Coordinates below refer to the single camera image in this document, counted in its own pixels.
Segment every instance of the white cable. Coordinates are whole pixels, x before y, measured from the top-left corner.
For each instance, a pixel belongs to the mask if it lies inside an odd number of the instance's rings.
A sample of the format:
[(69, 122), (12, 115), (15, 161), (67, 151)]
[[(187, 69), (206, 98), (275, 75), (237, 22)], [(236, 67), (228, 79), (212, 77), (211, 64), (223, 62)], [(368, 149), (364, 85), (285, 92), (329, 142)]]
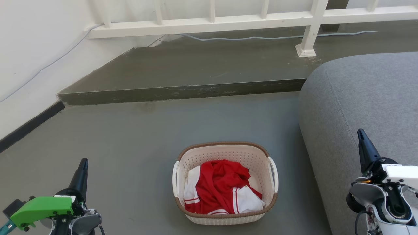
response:
[(76, 48), (76, 46), (78, 46), (81, 41), (83, 41), (83, 39), (85, 39), (87, 37), (87, 34), (90, 33), (90, 31), (92, 31), (93, 29), (102, 26), (103, 23), (101, 24), (97, 24), (91, 28), (89, 28), (87, 30), (87, 32), (84, 34), (84, 36), (73, 46), (71, 47), (71, 49), (69, 49), (66, 53), (64, 53), (62, 56), (58, 57), (56, 60), (54, 60), (52, 63), (48, 64), (47, 66), (41, 68), (35, 75), (33, 75), (32, 77), (30, 77), (29, 79), (27, 79), (26, 81), (24, 81), (18, 89), (13, 90), (12, 92), (10, 92), (9, 94), (4, 95), (3, 97), (0, 98), (0, 102), (3, 102), (5, 99), (9, 98), (10, 96), (12, 96), (13, 94), (15, 94), (18, 90), (20, 90), (23, 86), (25, 86), (28, 82), (30, 82), (32, 79), (34, 79), (40, 72), (42, 72), (42, 70), (48, 68), (49, 66), (51, 66), (53, 63), (57, 62), (58, 60), (60, 60), (62, 57), (66, 56), (68, 53), (70, 53), (70, 51), (72, 51), (74, 48)]
[[(377, 33), (377, 31), (361, 31), (361, 32), (357, 32), (357, 33), (327, 33), (327, 34), (318, 34), (318, 37), (321, 36), (335, 36), (335, 35), (357, 35), (357, 34), (361, 34), (361, 33)], [(289, 36), (289, 37), (278, 37), (278, 38), (264, 38), (264, 37), (257, 37), (257, 36), (253, 36), (253, 37), (248, 37), (248, 38), (207, 38), (207, 39), (201, 39), (201, 38), (197, 38), (195, 36), (186, 34), (186, 33), (179, 33), (178, 35), (181, 36), (186, 36), (189, 38), (193, 38), (202, 42), (205, 41), (212, 41), (212, 40), (224, 40), (224, 41), (242, 41), (242, 40), (248, 40), (248, 39), (253, 39), (253, 38), (257, 38), (257, 39), (264, 39), (264, 40), (277, 40), (277, 39), (286, 39), (286, 38), (303, 38), (303, 35), (298, 35), (298, 36)]]

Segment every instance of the brown basket rim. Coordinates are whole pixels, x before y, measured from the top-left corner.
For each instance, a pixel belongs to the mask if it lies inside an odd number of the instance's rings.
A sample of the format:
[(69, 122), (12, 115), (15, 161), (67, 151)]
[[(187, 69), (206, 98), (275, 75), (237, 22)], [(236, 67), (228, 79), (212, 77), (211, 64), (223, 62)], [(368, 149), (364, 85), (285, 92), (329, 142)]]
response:
[[(201, 143), (201, 144), (195, 144), (195, 145), (191, 145), (187, 148), (185, 148), (180, 155), (178, 156), (177, 160), (180, 161), (181, 158), (183, 157), (183, 155), (193, 149), (193, 148), (199, 148), (199, 147), (206, 147), (206, 146), (215, 146), (215, 145), (250, 145), (250, 146), (254, 146), (258, 149), (260, 149), (261, 151), (264, 152), (264, 154), (266, 155), (266, 157), (269, 157), (270, 155), (268, 154), (267, 150), (265, 148), (263, 148), (261, 145), (253, 143), (253, 142), (244, 142), (244, 141), (220, 141), (220, 142), (208, 142), (208, 143)], [(271, 208), (273, 208), (274, 204), (277, 201), (277, 193), (274, 193), (273, 195), (273, 199), (271, 200), (270, 204), (268, 206), (266, 206), (264, 209), (259, 210), (259, 211), (254, 211), (254, 212), (247, 212), (244, 214), (231, 214), (231, 215), (204, 215), (204, 214), (196, 214), (196, 213), (191, 213), (189, 211), (187, 211), (180, 203), (180, 199), (178, 199), (178, 197), (175, 197), (175, 201), (177, 204), (177, 207), (187, 216), (190, 217), (194, 217), (194, 218), (204, 218), (204, 219), (232, 219), (232, 218), (242, 218), (242, 217), (248, 217), (248, 216), (255, 216), (255, 215), (262, 215), (266, 212), (268, 212), (269, 210), (271, 210)]]

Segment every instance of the red stripe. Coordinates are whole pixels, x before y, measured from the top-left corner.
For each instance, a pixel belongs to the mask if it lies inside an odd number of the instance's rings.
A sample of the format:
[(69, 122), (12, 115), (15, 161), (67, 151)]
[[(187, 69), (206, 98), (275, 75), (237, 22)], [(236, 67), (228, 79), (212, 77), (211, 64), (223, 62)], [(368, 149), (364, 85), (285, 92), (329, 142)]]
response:
[(211, 214), (211, 215), (216, 215), (216, 214), (225, 214), (225, 215), (228, 215), (228, 213), (226, 213), (226, 212), (223, 212), (223, 211), (220, 211), (220, 212), (216, 212), (216, 213), (213, 213), (213, 214)]
[(184, 200), (184, 201), (185, 201), (185, 202), (188, 202), (188, 201), (193, 201), (193, 200), (197, 200), (197, 199), (199, 199), (199, 197), (197, 197), (197, 198), (195, 198), (195, 199)]
[(237, 206), (237, 212), (238, 212), (238, 213), (240, 213), (240, 211), (238, 210), (238, 196), (237, 196), (237, 190), (235, 191), (235, 201), (237, 202), (237, 203), (236, 203), (236, 206)]

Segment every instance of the gray sofa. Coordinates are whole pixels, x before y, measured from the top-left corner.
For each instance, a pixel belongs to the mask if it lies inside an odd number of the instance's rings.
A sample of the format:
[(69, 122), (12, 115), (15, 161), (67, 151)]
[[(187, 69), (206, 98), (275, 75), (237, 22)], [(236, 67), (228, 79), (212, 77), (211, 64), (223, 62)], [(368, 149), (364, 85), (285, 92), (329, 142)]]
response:
[[(418, 52), (321, 65), (300, 92), (299, 123), (332, 233), (352, 235), (356, 214), (346, 195), (361, 174), (357, 129), (366, 131), (382, 157), (418, 166)], [(412, 193), (406, 198), (418, 207)]]

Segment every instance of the white basket handle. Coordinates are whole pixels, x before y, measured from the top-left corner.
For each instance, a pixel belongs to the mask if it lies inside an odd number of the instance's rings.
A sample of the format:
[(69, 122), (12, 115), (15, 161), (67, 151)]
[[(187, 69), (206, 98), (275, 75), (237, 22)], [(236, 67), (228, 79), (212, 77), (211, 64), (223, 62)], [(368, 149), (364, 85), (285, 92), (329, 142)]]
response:
[(273, 176), (274, 176), (274, 192), (277, 193), (279, 191), (279, 175), (277, 173), (276, 164), (274, 163), (271, 157), (268, 157), (270, 160), (270, 165), (273, 168)]
[(177, 191), (177, 172), (178, 172), (178, 164), (180, 162), (177, 161), (176, 164), (174, 164), (174, 168), (173, 168), (173, 193), (174, 193), (174, 197), (178, 197), (178, 191)]

